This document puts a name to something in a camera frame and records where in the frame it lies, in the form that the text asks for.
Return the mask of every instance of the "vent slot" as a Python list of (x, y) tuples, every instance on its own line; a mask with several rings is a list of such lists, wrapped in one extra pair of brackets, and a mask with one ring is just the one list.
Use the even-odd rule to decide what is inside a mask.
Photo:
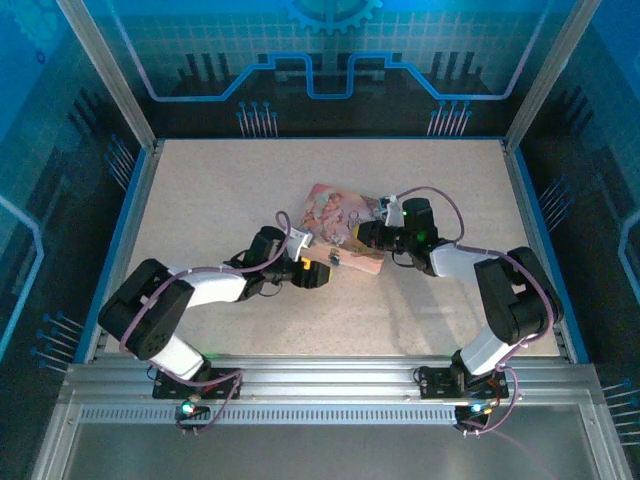
[[(82, 423), (173, 424), (178, 405), (92, 405)], [(206, 423), (219, 405), (184, 422)], [(231, 405), (220, 423), (236, 425), (453, 425), (454, 407), (440, 405)]]

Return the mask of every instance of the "blue panel wall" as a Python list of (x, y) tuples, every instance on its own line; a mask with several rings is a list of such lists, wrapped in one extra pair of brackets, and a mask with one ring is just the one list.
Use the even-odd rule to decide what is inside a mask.
[(89, 2), (169, 137), (503, 135), (572, 4)]
[(603, 0), (522, 144), (605, 384), (640, 382), (638, 25), (636, 2)]
[(55, 2), (0, 2), (0, 60), (0, 478), (17, 479), (29, 478), (124, 198), (112, 150), (139, 147)]

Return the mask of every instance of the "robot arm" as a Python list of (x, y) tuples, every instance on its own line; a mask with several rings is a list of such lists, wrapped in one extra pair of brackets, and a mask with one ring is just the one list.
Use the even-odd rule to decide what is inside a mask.
[[(487, 326), (455, 352), (449, 372), (441, 375), (422, 367), (417, 381), (423, 383), (424, 391), (429, 392), (423, 396), (429, 398), (438, 396), (440, 391), (449, 396), (478, 395), (495, 376), (496, 365), (519, 348), (521, 341), (547, 330), (549, 318), (544, 302), (531, 282), (504, 258), (440, 238), (427, 199), (411, 198), (400, 207), (392, 195), (380, 199), (380, 210), (382, 219), (358, 227), (358, 240), (372, 248), (407, 253), (413, 266), (427, 275), (477, 285)], [(520, 247), (508, 252), (508, 256), (542, 287), (552, 305), (554, 322), (561, 321), (562, 304), (533, 251)], [(438, 384), (451, 388), (437, 388)]]
[[(206, 358), (174, 333), (188, 308), (212, 302), (244, 301), (259, 293), (265, 283), (290, 282), (309, 289), (329, 281), (329, 267), (301, 257), (302, 249), (311, 244), (311, 234), (295, 229), (291, 230), (287, 250), (271, 265), (251, 273), (229, 271), (262, 265), (273, 257), (284, 238), (281, 230), (263, 227), (249, 249), (221, 265), (220, 271), (196, 269), (171, 283), (135, 327), (126, 342), (127, 349), (138, 359), (148, 360), (181, 380), (210, 380), (211, 366)], [(100, 311), (100, 326), (122, 340), (153, 292), (181, 270), (168, 268), (155, 259), (142, 262)]]

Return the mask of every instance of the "blue border strip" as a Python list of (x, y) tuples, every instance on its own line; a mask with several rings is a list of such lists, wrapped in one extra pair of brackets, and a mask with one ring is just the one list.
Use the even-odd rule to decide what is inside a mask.
[(633, 267), (631, 267), (631, 262), (627, 257), (627, 244), (629, 243), (629, 232), (640, 221), (640, 209), (633, 212), (629, 215), (624, 223), (622, 224), (622, 230), (620, 232), (620, 242), (618, 243), (618, 258), (620, 259), (620, 263), (622, 264), (622, 268), (624, 269), (624, 273), (627, 275), (627, 280), (629, 280), (629, 285), (633, 290), (633, 294), (636, 297), (636, 301), (640, 304), (640, 282), (638, 282), (638, 277), (636, 277), (635, 272), (633, 271)]
[(7, 322), (7, 326), (2, 333), (2, 338), (0, 338), (0, 363), (4, 358), (4, 354), (9, 347), (9, 343), (11, 342), (11, 337), (13, 336), (13, 332), (15, 331), (16, 326), (18, 325), (18, 320), (20, 320), (20, 316), (22, 315), (22, 311), (24, 310), (24, 306), (27, 303), (27, 299), (29, 298), (29, 293), (31, 292), (31, 288), (36, 281), (36, 277), (38, 276), (38, 271), (42, 266), (42, 262), (44, 260), (44, 245), (42, 244), (42, 231), (40, 229), (40, 225), (38, 222), (31, 218), (29, 214), (19, 209), (15, 204), (9, 201), (8, 198), (0, 195), (0, 207), (5, 208), (10, 215), (13, 215), (18, 222), (31, 230), (31, 235), (33, 236), (33, 244), (36, 249), (36, 257), (31, 264), (31, 269), (29, 270), (29, 275), (22, 285), (20, 289), (20, 295), (18, 296), (18, 300), (13, 307), (13, 311), (11, 312), (11, 316), (9, 317), (9, 321)]
[(87, 314), (87, 321), (85, 322), (84, 329), (82, 330), (80, 343), (78, 344), (78, 348), (76, 349), (76, 353), (73, 358), (74, 363), (83, 363), (84, 357), (89, 349), (91, 338), (93, 337), (93, 331), (98, 323), (98, 314), (102, 308), (104, 295), (109, 283), (109, 277), (111, 277), (116, 256), (118, 254), (120, 244), (122, 243), (122, 237), (125, 233), (124, 227), (129, 219), (129, 214), (131, 213), (133, 199), (135, 198), (136, 190), (138, 189), (138, 183), (142, 176), (141, 174), (145, 161), (146, 153), (144, 149), (141, 148), (140, 153), (138, 154), (138, 160), (136, 161), (136, 167), (133, 170), (133, 175), (131, 176), (129, 188), (127, 189), (127, 194), (125, 195), (124, 202), (122, 203), (118, 223), (116, 223), (116, 228), (113, 232), (113, 236), (111, 237), (111, 243), (109, 244), (109, 250), (107, 251), (107, 258), (104, 261), (102, 273), (100, 273), (100, 279), (98, 280), (98, 285), (96, 287), (95, 294), (93, 295), (93, 301), (91, 302), (91, 307)]
[(589, 355), (587, 354), (587, 349), (585, 348), (584, 341), (582, 340), (582, 334), (580, 333), (580, 327), (578, 327), (576, 315), (573, 311), (573, 305), (571, 304), (571, 299), (569, 298), (569, 292), (567, 292), (567, 287), (564, 283), (564, 279), (562, 278), (560, 265), (558, 265), (558, 259), (556, 258), (555, 251), (553, 250), (553, 246), (551, 245), (551, 237), (549, 236), (547, 227), (544, 224), (542, 210), (540, 210), (538, 198), (536, 197), (535, 190), (533, 189), (531, 176), (529, 175), (529, 170), (527, 169), (527, 165), (524, 161), (524, 157), (522, 156), (520, 147), (516, 149), (515, 157), (516, 161), (518, 162), (520, 174), (522, 175), (522, 181), (526, 189), (526, 194), (531, 202), (531, 209), (533, 211), (533, 216), (536, 223), (535, 226), (540, 233), (542, 247), (544, 248), (547, 259), (549, 260), (549, 266), (551, 267), (551, 276), (555, 281), (556, 291), (558, 293), (558, 296), (560, 297), (562, 305), (564, 306), (565, 322), (567, 322), (569, 335), (571, 335), (571, 343), (573, 344), (573, 348), (576, 352), (576, 360), (578, 361), (578, 363), (589, 363)]

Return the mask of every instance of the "enclosure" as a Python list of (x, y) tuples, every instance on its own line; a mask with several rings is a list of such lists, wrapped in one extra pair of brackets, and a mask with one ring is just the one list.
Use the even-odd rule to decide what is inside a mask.
[[(151, 478), (140, 456), (169, 449), (197, 459), (165, 462), (167, 478), (206, 476), (208, 450), (232, 478), (637, 471), (640, 6), (0, 8), (0, 477)], [(321, 289), (190, 309), (177, 332), (244, 384), (206, 436), (172, 427), (180, 402), (151, 397), (100, 308), (146, 258), (216, 266), (276, 211), (296, 224), (315, 183), (374, 198), (435, 186), (466, 244), (534, 250), (565, 319), (512, 361), (524, 397), (504, 434), (527, 453), (462, 438), (453, 405), (421, 400), (407, 372), (446, 366), (485, 312), (473, 285), (389, 258), (378, 275), (338, 266)], [(451, 207), (426, 196), (455, 237)]]

